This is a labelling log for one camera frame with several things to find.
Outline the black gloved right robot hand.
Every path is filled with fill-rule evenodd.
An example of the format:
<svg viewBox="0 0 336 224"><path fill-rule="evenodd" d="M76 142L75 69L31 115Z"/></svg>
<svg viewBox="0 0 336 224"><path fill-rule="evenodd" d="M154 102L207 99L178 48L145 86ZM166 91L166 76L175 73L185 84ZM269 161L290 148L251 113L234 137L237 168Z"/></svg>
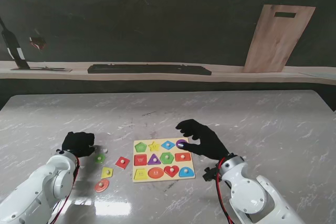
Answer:
<svg viewBox="0 0 336 224"><path fill-rule="evenodd" d="M192 140L200 140L199 144L184 143L181 149L185 151L218 161L229 155L229 151L216 133L208 126L200 124L194 119L180 122L176 126L176 129L179 130L184 137L191 137Z"/></svg>

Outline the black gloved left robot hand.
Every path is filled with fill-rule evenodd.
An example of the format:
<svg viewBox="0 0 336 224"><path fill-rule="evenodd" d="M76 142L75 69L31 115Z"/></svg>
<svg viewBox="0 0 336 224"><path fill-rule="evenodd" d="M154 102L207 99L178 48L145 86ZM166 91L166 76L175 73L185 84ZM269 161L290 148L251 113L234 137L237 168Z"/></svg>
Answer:
<svg viewBox="0 0 336 224"><path fill-rule="evenodd" d="M86 132L68 132L61 149L72 153L77 158L90 156L95 151L95 135Z"/></svg>

